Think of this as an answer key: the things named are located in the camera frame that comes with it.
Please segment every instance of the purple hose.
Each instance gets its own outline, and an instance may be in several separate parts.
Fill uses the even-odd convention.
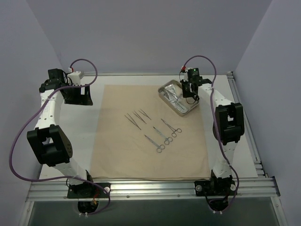
[[[73,66],[73,64],[75,63],[75,62],[78,62],[78,61],[87,61],[87,62],[89,62],[93,67],[94,67],[94,69],[95,69],[95,78],[93,79],[93,81],[92,82],[90,82],[89,84],[85,84],[85,85],[80,85],[80,86],[77,86],[76,88],[82,88],[82,87],[87,87],[87,86],[90,86],[90,85],[92,85],[95,81],[96,81],[96,79],[97,79],[97,76],[98,76],[98,73],[97,73],[97,68],[96,68],[96,66],[91,62],[91,61],[89,61],[89,60],[87,60],[87,59],[83,59],[83,58],[81,58],[81,59],[77,59],[77,60],[75,60],[75,61],[73,61],[72,63],[71,63],[71,65],[70,65],[70,67],[72,67]],[[15,171],[15,169],[14,169],[14,166],[13,166],[13,152],[14,152],[14,148],[15,148],[15,146],[16,146],[16,143],[17,143],[17,141],[18,141],[18,139],[19,139],[19,137],[20,137],[20,135],[22,134],[22,132],[24,131],[24,129],[26,128],[26,126],[35,118],[35,117],[37,117],[38,115],[39,115],[39,113],[44,109],[44,107],[47,105],[47,103],[49,102],[49,99],[56,93],[56,92],[58,92],[58,91],[60,91],[60,90],[63,90],[63,89],[74,89],[74,86],[64,86],[64,87],[60,87],[60,88],[58,88],[58,89],[56,89],[55,91],[53,91],[49,96],[48,96],[48,99],[45,101],[45,103],[42,105],[42,107],[20,128],[20,130],[19,130],[19,132],[17,133],[17,135],[16,135],[16,137],[15,137],[15,139],[14,139],[14,141],[13,141],[13,144],[12,144],[12,146],[11,146],[11,148],[10,148],[10,152],[9,152],[9,168],[10,168],[10,170],[11,170],[11,172],[17,177],[17,178],[19,178],[19,179],[21,179],[21,180],[25,180],[25,181],[29,181],[29,182],[43,182],[43,181],[50,181],[50,180],[57,180],[57,179],[76,179],[76,180],[80,180],[80,181],[83,181],[83,182],[87,182],[87,183],[89,183],[89,184],[92,184],[92,185],[94,185],[94,186],[96,186],[97,188],[99,188],[99,189],[101,189],[103,192],[105,192],[106,194],[108,194],[109,195],[109,193],[103,188],[103,187],[101,187],[100,185],[98,185],[98,184],[96,184],[96,183],[93,183],[93,182],[91,182],[91,181],[88,181],[88,180],[84,180],[84,179],[81,179],[81,178],[77,178],[77,177],[72,177],[72,176],[62,176],[62,177],[55,177],[55,178],[47,178],[47,179],[28,179],[28,178],[25,178],[25,177],[22,177],[21,175],[19,175],[16,171]],[[92,214],[96,214],[96,213],[99,213],[99,212],[101,212],[102,210],[104,210],[105,208],[107,208],[108,206],[109,206],[109,204],[110,204],[110,202],[111,202],[111,199],[110,199],[110,195],[109,195],[109,200],[108,200],[108,202],[107,202],[107,204],[104,206],[104,207],[102,207],[101,209],[99,209],[99,210],[96,210],[95,212],[93,212],[93,213],[89,213],[88,215],[92,215]]]
[[[215,111],[214,111],[214,104],[213,104],[213,93],[214,93],[214,88],[213,88],[213,85],[214,85],[214,82],[215,82],[215,79],[216,79],[216,76],[217,76],[217,73],[216,73],[216,67],[214,65],[214,63],[206,56],[202,56],[202,55],[196,55],[196,56],[193,56],[191,58],[189,58],[185,63],[184,63],[184,67],[186,67],[186,64],[193,58],[195,57],[201,57],[201,58],[205,58],[207,59],[213,66],[214,68],[214,78],[212,80],[212,84],[211,84],[211,88],[212,88],[212,92],[210,94],[210,106],[211,106],[211,112],[212,112],[212,116],[213,116],[213,122],[214,122],[214,128],[215,128],[215,131],[218,131],[218,133],[216,133],[216,136],[217,136],[217,141],[218,141],[218,144],[219,144],[219,147],[220,147],[220,150],[221,150],[221,153],[222,153],[222,156],[224,157],[224,159],[226,160],[227,164],[230,166],[230,168],[233,170],[233,172],[235,173],[235,176],[236,176],[236,179],[237,179],[237,184],[236,184],[236,189],[235,189],[235,192],[234,192],[234,195],[233,195],[233,198],[231,200],[231,202],[229,203],[229,205],[222,211],[226,211],[233,203],[235,197],[236,197],[236,194],[237,194],[237,191],[238,191],[238,187],[239,187],[239,178],[238,178],[238,174],[236,172],[236,170],[232,167],[229,159],[227,158],[227,156],[225,155],[225,152],[224,150],[222,149],[222,141],[221,141],[221,136],[220,136],[220,133],[219,133],[219,130],[218,130],[218,127],[217,127],[217,120],[216,120],[216,116],[215,116]]]

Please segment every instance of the purple cable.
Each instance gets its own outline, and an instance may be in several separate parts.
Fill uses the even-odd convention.
[[[218,144],[219,144],[219,147],[220,147],[220,150],[221,150],[221,153],[222,153],[222,156],[224,157],[224,159],[226,160],[227,164],[230,166],[230,168],[233,170],[233,172],[235,173],[235,176],[236,176],[236,179],[237,179],[237,184],[236,184],[236,189],[235,189],[235,192],[234,192],[234,195],[233,195],[233,198],[231,200],[231,202],[229,203],[229,205],[224,209],[222,210],[221,212],[224,212],[226,211],[233,203],[235,197],[236,197],[236,194],[237,194],[237,191],[238,191],[238,187],[239,187],[239,178],[238,178],[238,174],[236,172],[236,170],[232,167],[229,159],[227,158],[227,156],[225,155],[225,152],[224,150],[222,149],[222,141],[221,141],[221,136],[220,136],[220,133],[219,133],[219,130],[218,130],[218,127],[217,127],[217,120],[216,120],[216,116],[215,116],[215,111],[214,111],[214,104],[213,104],[213,93],[214,93],[214,88],[213,88],[213,85],[214,85],[214,82],[215,82],[215,79],[216,79],[216,76],[217,76],[217,73],[216,73],[216,67],[214,65],[214,63],[206,56],[202,56],[202,55],[196,55],[196,56],[193,56],[191,58],[189,58],[185,63],[184,63],[184,67],[186,67],[186,64],[193,58],[196,58],[196,57],[201,57],[201,58],[205,58],[207,59],[213,66],[214,68],[214,78],[212,80],[212,84],[211,84],[211,88],[212,88],[212,92],[210,94],[210,106],[211,106],[211,112],[212,112],[212,116],[213,116],[213,122],[214,122],[214,128],[215,128],[215,131],[218,131],[218,133],[216,133],[216,136],[217,136],[217,141],[218,141]]]
[[[85,85],[80,85],[80,86],[77,86],[76,88],[82,88],[82,87],[87,87],[87,86],[90,86],[92,85],[96,79],[97,79],[97,76],[98,76],[98,73],[97,73],[97,68],[96,66],[89,60],[87,59],[77,59],[75,61],[73,61],[70,65],[70,68],[73,66],[73,64],[75,62],[78,62],[78,61],[87,61],[88,63],[90,63],[94,69],[95,69],[95,78],[93,79],[92,82],[90,82],[89,84],[85,84]],[[55,177],[55,178],[47,178],[47,179],[29,179],[29,178],[25,178],[25,177],[22,177],[21,175],[19,175],[15,169],[14,169],[14,166],[13,166],[13,152],[14,152],[14,148],[16,146],[16,143],[20,137],[20,135],[22,134],[22,132],[24,131],[24,129],[26,128],[26,126],[35,118],[39,115],[39,113],[44,109],[44,107],[47,105],[47,103],[49,102],[49,99],[58,91],[60,90],[63,90],[63,89],[75,89],[74,86],[64,86],[64,87],[60,87],[58,89],[56,89],[55,91],[53,91],[49,96],[48,96],[48,99],[45,101],[45,103],[42,105],[42,107],[21,127],[21,129],[19,130],[19,132],[17,133],[14,141],[13,141],[13,144],[10,148],[10,152],[9,152],[9,168],[11,170],[11,172],[19,179],[21,180],[25,180],[25,181],[29,181],[29,182],[43,182],[43,181],[50,181],[50,180],[57,180],[57,179],[76,179],[76,180],[80,180],[80,181],[83,181],[83,182],[87,182],[89,184],[92,184],[94,186],[96,186],[97,188],[101,189],[104,193],[106,193],[107,195],[109,195],[109,200],[107,202],[107,204],[102,207],[101,209],[99,210],[96,210],[95,212],[92,212],[92,213],[88,213],[88,215],[93,215],[93,214],[96,214],[96,213],[99,213],[101,211],[103,211],[104,209],[106,209],[110,202],[111,202],[111,199],[110,199],[110,194],[103,188],[101,187],[100,185],[96,184],[96,183],[93,183],[91,181],[88,181],[88,180],[84,180],[84,179],[81,179],[81,178],[77,178],[77,177],[72,177],[72,176],[62,176],[62,177]]]

